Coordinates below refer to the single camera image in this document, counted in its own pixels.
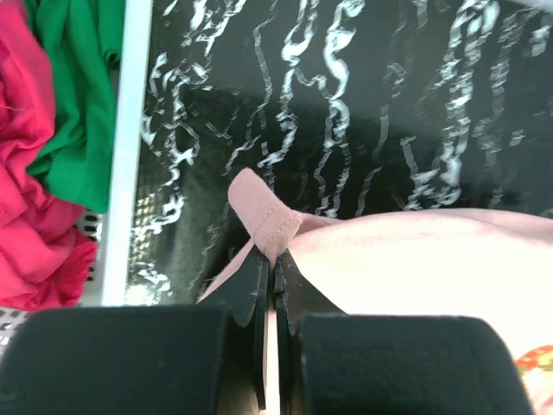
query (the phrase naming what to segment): red clothing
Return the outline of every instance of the red clothing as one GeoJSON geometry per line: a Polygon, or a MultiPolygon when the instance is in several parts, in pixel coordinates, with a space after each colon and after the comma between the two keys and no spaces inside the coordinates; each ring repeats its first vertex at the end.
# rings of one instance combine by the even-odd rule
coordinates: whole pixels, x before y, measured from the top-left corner
{"type": "Polygon", "coordinates": [[[96,244],[73,224],[83,208],[48,195],[27,167],[54,135],[48,57],[22,0],[0,1],[0,306],[75,305],[96,244]]]}

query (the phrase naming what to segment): light pink fabric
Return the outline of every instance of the light pink fabric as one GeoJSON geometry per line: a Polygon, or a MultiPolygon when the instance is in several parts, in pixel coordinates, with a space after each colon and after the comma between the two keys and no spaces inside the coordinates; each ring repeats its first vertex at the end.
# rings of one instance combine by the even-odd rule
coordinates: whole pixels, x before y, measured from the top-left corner
{"type": "Polygon", "coordinates": [[[287,248],[303,276],[349,314],[475,316],[515,358],[553,344],[553,220],[485,209],[435,209],[331,220],[284,206],[251,170],[229,190],[271,266],[287,248]]]}

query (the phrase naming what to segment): folded clothes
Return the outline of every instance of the folded clothes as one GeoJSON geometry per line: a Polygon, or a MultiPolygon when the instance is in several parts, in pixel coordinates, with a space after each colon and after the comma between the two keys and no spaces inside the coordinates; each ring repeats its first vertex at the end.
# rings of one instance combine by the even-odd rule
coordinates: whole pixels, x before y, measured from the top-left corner
{"type": "Polygon", "coordinates": [[[110,69],[121,56],[124,0],[25,3],[52,62],[57,111],[55,135],[29,173],[53,195],[105,213],[116,113],[110,69]]]}
{"type": "Polygon", "coordinates": [[[0,306],[75,305],[96,244],[74,223],[83,208],[47,194],[27,173],[54,134],[46,54],[27,26],[23,0],[0,2],[0,306]]]}

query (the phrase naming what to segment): pink clothing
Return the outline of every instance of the pink clothing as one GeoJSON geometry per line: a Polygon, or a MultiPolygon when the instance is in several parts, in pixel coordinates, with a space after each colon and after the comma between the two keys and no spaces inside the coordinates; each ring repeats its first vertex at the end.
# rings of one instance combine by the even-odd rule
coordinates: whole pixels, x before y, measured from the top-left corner
{"type": "Polygon", "coordinates": [[[251,170],[229,200],[274,266],[289,249],[302,275],[348,314],[471,316],[488,322],[513,356],[553,344],[553,220],[485,209],[435,209],[331,220],[286,207],[251,170]]]}
{"type": "Polygon", "coordinates": [[[75,305],[96,244],[73,225],[83,208],[48,195],[27,167],[54,135],[48,57],[23,0],[0,1],[0,306],[75,305]]]}

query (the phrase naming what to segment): reflective surface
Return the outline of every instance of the reflective surface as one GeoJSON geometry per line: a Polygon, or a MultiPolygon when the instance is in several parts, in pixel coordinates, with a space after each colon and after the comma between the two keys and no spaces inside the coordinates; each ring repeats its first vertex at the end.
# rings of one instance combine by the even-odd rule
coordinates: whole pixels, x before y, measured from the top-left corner
{"type": "Polygon", "coordinates": [[[156,0],[152,19],[128,303],[193,302],[245,243],[226,203],[245,166],[292,208],[332,217],[553,215],[541,9],[156,0]]]}

